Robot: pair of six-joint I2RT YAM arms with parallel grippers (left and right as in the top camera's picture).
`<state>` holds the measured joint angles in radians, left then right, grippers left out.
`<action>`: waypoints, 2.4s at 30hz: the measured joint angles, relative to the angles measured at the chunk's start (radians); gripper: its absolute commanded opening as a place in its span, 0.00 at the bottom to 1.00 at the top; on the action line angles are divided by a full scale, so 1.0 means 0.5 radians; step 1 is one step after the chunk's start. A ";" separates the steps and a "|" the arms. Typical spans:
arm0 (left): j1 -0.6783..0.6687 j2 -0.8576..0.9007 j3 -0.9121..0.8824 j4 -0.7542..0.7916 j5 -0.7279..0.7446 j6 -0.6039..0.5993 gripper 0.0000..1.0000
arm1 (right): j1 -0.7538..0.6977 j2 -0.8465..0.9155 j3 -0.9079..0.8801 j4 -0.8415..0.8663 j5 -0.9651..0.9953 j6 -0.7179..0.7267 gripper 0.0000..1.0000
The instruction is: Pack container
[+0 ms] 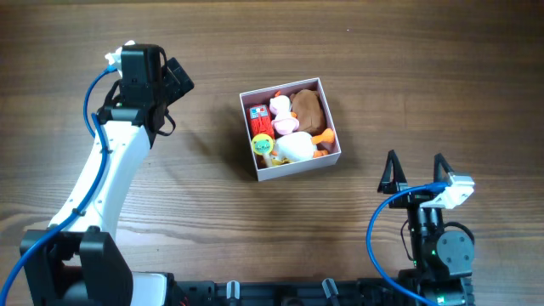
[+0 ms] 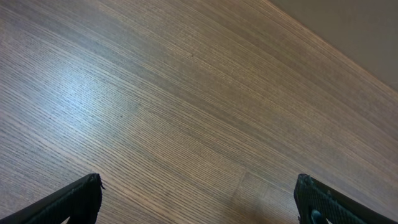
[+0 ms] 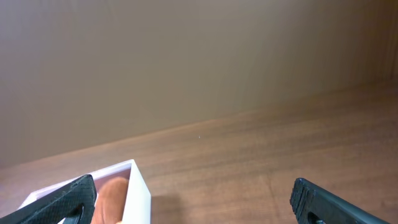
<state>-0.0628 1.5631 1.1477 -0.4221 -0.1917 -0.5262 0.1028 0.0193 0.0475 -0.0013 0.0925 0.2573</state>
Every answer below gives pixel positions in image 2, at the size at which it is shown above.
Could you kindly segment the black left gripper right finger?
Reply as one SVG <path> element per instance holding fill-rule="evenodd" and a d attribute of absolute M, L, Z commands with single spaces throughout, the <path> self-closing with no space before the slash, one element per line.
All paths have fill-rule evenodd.
<path fill-rule="evenodd" d="M 300 224 L 397 224 L 307 174 L 299 174 L 294 199 Z"/>

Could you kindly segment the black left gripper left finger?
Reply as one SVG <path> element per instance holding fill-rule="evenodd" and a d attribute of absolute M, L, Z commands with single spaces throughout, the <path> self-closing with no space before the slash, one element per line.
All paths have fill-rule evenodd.
<path fill-rule="evenodd" d="M 3 224 L 96 223 L 102 203 L 102 181 L 88 174 L 45 198 L 1 219 Z"/>

